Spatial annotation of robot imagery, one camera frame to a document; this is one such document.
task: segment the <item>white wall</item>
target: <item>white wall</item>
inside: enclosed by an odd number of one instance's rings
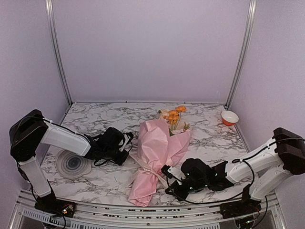
[[[0,78],[0,228],[5,229],[25,184],[10,156],[10,127],[35,108],[56,122],[67,109],[45,1],[1,1]]]
[[[305,137],[305,1],[259,0],[232,110],[251,150],[277,127]],[[305,175],[276,190],[288,229],[305,225]]]
[[[74,101],[225,103],[248,0],[55,0]]]

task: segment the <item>white ribbon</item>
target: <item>white ribbon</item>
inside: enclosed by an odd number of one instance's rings
[[[158,179],[159,181],[161,182],[161,184],[163,185],[164,188],[167,188],[167,182],[166,180],[160,176],[158,173],[156,173],[156,171],[154,171],[151,167],[149,167],[142,159],[138,158],[137,156],[133,155],[133,154],[129,154],[129,156],[135,161],[137,162],[141,167],[142,169],[145,171],[145,172],[149,172],[149,173],[152,173],[154,174]],[[138,172],[134,173],[129,179],[128,181],[126,181],[125,183],[119,185],[119,189],[121,188],[126,188],[128,187],[129,185],[131,185],[133,183],[133,181],[136,179],[138,175]]]

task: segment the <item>small bowl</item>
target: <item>small bowl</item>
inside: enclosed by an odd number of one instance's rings
[[[223,111],[221,113],[221,118],[223,120],[223,123],[227,126],[232,126],[239,120],[237,114],[232,111]]]

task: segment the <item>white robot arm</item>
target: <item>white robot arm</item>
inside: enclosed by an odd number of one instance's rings
[[[54,124],[33,110],[10,129],[10,154],[17,161],[21,175],[31,183],[38,195],[35,207],[44,211],[62,212],[63,206],[73,209],[74,203],[59,201],[49,185],[35,155],[38,144],[56,146],[87,159],[99,161],[105,159],[122,165],[129,153],[124,149],[133,139],[132,133],[123,134],[110,127],[103,135],[90,137]]]
[[[254,207],[260,208],[261,200],[284,180],[305,173],[304,141],[292,132],[277,128],[273,138],[239,159],[209,167],[198,158],[189,158],[182,164],[181,172],[164,166],[162,172],[177,179],[165,192],[185,200],[191,192],[204,188],[221,191],[256,172],[269,169],[256,182],[253,177],[252,183],[244,188],[241,201],[221,205],[224,218],[251,213]]]

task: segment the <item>white marble tabletop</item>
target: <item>white marble tabletop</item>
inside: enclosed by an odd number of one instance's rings
[[[225,126],[220,114],[224,110],[215,104],[165,104],[165,103],[107,103],[107,104],[73,104],[66,115],[63,126],[81,134],[102,134],[113,126],[122,132],[133,132],[135,135],[131,153],[137,151],[139,124],[157,117],[160,109],[174,109],[179,105],[187,107],[183,119],[193,129],[192,139],[184,158],[200,158],[213,166],[224,160],[232,160],[246,154],[246,149],[234,127]],[[76,201],[132,205],[128,202],[131,188],[120,189],[137,169],[137,164],[130,157],[123,166],[112,163],[94,167],[89,174],[78,179],[62,178],[56,171],[56,155],[61,149],[51,146],[42,162],[42,169],[54,189],[56,196]],[[242,191],[248,178],[234,187],[224,191],[203,190],[188,196],[189,201],[214,201],[229,198]],[[185,204],[173,196],[165,194],[159,184],[149,206],[168,206]]]

